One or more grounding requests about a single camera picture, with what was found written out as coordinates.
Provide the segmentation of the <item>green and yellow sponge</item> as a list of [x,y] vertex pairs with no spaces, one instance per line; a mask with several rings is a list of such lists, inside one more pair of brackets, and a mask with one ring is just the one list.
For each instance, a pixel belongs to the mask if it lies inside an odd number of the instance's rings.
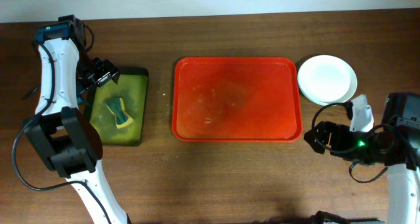
[[122,98],[108,100],[106,107],[114,115],[115,126],[118,129],[122,129],[133,123],[134,119],[125,111],[125,104]]

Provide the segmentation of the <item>light blue plate top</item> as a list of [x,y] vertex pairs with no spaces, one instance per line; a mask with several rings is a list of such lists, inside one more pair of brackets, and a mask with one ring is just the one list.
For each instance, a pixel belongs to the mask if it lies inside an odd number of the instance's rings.
[[349,87],[346,91],[301,91],[301,93],[313,103],[325,106],[334,102],[346,102],[350,100],[357,87]]

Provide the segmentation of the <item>white cream plate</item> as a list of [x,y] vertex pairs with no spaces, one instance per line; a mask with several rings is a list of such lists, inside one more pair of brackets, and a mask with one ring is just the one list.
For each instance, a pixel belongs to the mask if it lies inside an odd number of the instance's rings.
[[316,55],[305,60],[299,66],[297,81],[301,91],[346,91],[358,86],[350,64],[331,55]]

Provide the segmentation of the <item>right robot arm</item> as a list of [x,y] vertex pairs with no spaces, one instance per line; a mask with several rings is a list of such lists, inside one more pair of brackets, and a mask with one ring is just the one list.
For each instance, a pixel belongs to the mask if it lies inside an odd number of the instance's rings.
[[304,140],[314,152],[329,151],[351,164],[382,164],[382,175],[388,179],[387,223],[419,222],[419,95],[390,93],[385,101],[382,121],[376,125],[367,97],[360,95],[340,104],[346,110],[350,125],[313,117]]

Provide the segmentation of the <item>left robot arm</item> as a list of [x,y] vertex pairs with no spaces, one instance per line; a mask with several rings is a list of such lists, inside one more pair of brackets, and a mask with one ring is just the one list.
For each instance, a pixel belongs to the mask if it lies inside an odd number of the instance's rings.
[[105,178],[100,136],[78,108],[84,92],[119,79],[109,60],[89,58],[87,31],[74,15],[37,29],[32,45],[42,63],[41,92],[17,138],[25,135],[46,168],[65,178],[45,190],[71,186],[94,223],[130,223]]

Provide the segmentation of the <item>red plastic serving tray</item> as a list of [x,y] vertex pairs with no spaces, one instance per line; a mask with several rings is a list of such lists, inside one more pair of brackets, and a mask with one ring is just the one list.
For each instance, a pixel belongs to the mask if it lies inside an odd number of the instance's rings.
[[288,143],[302,131],[297,68],[288,58],[188,56],[175,64],[178,140]]

